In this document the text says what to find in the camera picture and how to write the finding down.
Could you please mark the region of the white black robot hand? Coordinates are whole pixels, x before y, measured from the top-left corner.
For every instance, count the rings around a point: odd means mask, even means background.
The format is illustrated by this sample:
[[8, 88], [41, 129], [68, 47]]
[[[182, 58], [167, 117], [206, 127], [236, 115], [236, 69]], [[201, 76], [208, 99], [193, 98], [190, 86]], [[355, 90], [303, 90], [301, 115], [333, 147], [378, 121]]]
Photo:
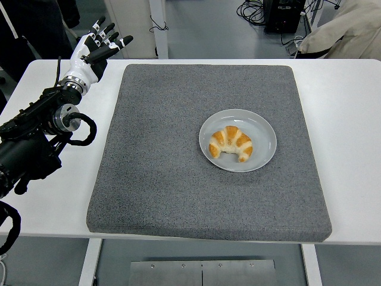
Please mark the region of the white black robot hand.
[[132, 42], [131, 35], [119, 39], [119, 33], [115, 32], [108, 36], [115, 24], [110, 23], [102, 29], [104, 21], [105, 17], [102, 16], [87, 34], [80, 38], [70, 58], [71, 67], [63, 81], [79, 82], [84, 88], [99, 82], [107, 66], [107, 60]]

